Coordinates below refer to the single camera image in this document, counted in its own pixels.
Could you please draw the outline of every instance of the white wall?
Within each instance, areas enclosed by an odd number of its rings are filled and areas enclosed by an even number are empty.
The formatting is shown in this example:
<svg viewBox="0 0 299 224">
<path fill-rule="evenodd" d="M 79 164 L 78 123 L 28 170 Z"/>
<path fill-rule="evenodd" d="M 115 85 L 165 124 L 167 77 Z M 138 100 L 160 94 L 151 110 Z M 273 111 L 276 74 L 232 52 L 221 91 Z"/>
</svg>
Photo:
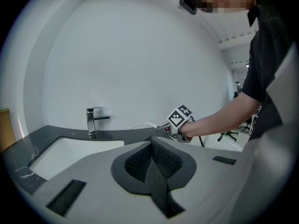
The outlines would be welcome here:
<svg viewBox="0 0 299 224">
<path fill-rule="evenodd" d="M 84 0 L 31 0 L 14 23 L 0 58 L 0 108 L 9 108 L 16 139 L 45 125 L 43 75 L 64 22 Z"/>
<path fill-rule="evenodd" d="M 198 119 L 227 103 L 232 82 L 217 44 L 181 11 L 160 0 L 85 0 L 50 51 L 44 118 L 87 129 L 86 108 L 102 106 L 113 117 L 98 128 L 128 129 L 164 124 L 185 104 Z"/>
</svg>

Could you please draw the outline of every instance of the faucet handle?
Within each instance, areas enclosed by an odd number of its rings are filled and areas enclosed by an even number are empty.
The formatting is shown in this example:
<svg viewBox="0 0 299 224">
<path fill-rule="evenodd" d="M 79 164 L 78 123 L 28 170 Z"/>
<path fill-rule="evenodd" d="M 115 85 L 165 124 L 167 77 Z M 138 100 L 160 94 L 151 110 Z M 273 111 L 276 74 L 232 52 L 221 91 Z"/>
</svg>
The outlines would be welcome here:
<svg viewBox="0 0 299 224">
<path fill-rule="evenodd" d="M 87 112 L 93 112 L 95 109 L 101 109 L 102 107 L 87 108 Z"/>
</svg>

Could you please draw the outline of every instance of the white sink basin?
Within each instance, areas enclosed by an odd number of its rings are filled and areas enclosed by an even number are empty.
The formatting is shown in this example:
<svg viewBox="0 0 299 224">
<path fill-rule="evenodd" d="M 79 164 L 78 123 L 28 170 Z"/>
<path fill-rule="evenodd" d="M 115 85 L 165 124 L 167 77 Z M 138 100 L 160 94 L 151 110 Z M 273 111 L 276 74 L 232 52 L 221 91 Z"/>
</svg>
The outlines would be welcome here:
<svg viewBox="0 0 299 224">
<path fill-rule="evenodd" d="M 90 155 L 124 146 L 120 141 L 88 141 L 60 138 L 53 143 L 29 169 L 49 180 L 78 160 Z"/>
</svg>

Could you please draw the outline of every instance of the sleeve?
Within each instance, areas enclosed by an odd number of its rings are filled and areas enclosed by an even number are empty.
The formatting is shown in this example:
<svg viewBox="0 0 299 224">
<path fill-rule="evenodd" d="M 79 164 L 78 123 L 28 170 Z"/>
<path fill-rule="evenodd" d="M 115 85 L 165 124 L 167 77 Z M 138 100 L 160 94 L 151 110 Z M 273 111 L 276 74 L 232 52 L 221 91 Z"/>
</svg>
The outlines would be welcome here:
<svg viewBox="0 0 299 224">
<path fill-rule="evenodd" d="M 254 39 L 250 44 L 249 69 L 243 84 L 242 92 L 257 101 L 262 102 L 262 87 L 256 71 L 253 41 Z"/>
</svg>

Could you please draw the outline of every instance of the dark countertop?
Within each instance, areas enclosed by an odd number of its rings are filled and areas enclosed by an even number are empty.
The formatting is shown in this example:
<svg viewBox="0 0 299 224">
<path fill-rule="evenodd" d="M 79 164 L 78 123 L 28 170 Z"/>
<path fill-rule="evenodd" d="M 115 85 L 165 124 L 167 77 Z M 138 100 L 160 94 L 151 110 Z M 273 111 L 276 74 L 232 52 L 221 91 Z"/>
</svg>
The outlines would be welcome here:
<svg viewBox="0 0 299 224">
<path fill-rule="evenodd" d="M 125 145 L 128 145 L 145 141 L 152 135 L 170 139 L 166 134 L 157 133 L 155 128 L 146 128 L 97 131 L 96 136 L 92 140 L 122 140 Z M 2 158 L 9 174 L 29 194 L 32 195 L 39 186 L 46 182 L 45 179 L 32 172 L 29 166 L 60 138 L 91 140 L 87 130 L 67 129 L 48 125 L 32 132 L 2 152 Z"/>
</svg>

